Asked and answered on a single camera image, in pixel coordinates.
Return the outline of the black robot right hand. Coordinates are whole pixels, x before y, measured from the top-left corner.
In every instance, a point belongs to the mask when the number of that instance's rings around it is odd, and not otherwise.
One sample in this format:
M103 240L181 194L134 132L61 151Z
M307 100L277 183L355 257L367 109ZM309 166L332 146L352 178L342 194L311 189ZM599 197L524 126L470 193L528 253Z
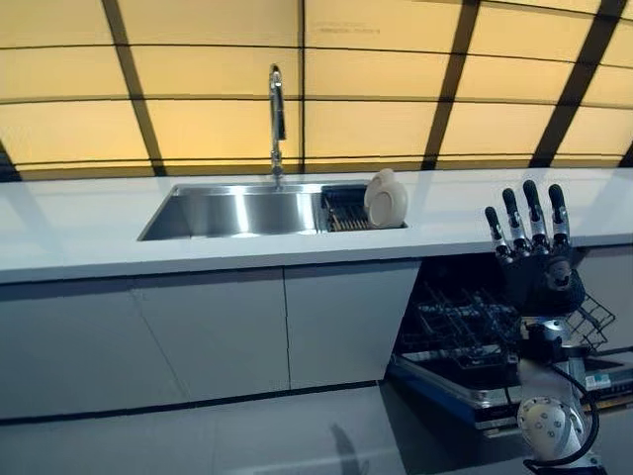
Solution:
M553 231L549 235L535 182L526 180L522 189L530 234L525 231L512 189L502 191L510 237L505 236L496 209L485 209L492 248L506 282L506 299L523 317L566 316L582 305L586 289L574 264L563 190L558 184L548 189Z

